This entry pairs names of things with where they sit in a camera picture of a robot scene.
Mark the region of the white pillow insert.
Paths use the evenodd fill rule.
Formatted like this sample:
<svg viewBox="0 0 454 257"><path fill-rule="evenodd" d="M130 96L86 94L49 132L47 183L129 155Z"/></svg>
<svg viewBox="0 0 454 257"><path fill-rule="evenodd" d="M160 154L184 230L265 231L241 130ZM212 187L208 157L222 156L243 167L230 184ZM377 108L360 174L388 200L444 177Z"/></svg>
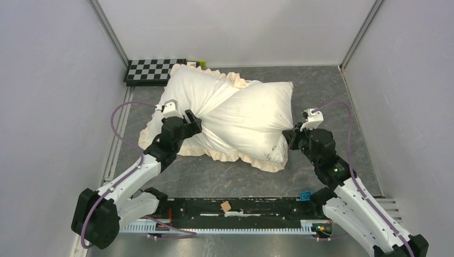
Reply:
<svg viewBox="0 0 454 257"><path fill-rule="evenodd" d="M283 163L282 132L293 127L291 82L252 81L206 114L203 125L234 151L270 163Z"/></svg>

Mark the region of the grey pillowcase with cream ruffle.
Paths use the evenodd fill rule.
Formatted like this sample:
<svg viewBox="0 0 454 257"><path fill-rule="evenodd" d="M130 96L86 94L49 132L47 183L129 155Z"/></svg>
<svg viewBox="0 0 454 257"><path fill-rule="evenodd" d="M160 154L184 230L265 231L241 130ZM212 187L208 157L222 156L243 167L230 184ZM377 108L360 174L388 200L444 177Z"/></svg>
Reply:
<svg viewBox="0 0 454 257"><path fill-rule="evenodd" d="M160 104L176 100L180 113L190 109L197 118L203 117L218 107L252 81L245 80L238 73L221 73L218 70L203 70L187 65L176 65L166 85ZM202 123L202 132L186 139L179 151L181 156L210 156L215 161L234 162L242 160L252 167L266 172L278 172L285 168L288 154L283 163L270 163L238 153L223 140L215 136Z"/></svg>

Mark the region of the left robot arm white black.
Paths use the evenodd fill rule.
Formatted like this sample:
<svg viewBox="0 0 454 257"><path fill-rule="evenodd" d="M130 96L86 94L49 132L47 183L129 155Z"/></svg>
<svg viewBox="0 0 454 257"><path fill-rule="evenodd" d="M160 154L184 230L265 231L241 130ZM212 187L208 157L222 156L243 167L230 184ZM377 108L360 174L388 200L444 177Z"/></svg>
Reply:
<svg viewBox="0 0 454 257"><path fill-rule="evenodd" d="M167 214L168 203L152 192L133 194L176 159L184 140L202 132L202 120L191 110L183 115L172 111L161 123L160 133L131 167L97 190L87 188L79 194L71 230L81 237L83 248L105 249L128 224L150 214Z"/></svg>

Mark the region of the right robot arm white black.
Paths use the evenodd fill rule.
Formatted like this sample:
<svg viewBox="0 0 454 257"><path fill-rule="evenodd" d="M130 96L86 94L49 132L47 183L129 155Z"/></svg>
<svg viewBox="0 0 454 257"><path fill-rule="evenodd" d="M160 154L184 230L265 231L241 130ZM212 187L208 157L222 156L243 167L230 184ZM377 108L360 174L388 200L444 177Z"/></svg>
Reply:
<svg viewBox="0 0 454 257"><path fill-rule="evenodd" d="M429 243L412 235L369 193L349 164L336 152L333 134L308 130L302 123L283 131L290 150L299 150L325 185L311 196L309 212L340 225L369 256L427 256Z"/></svg>

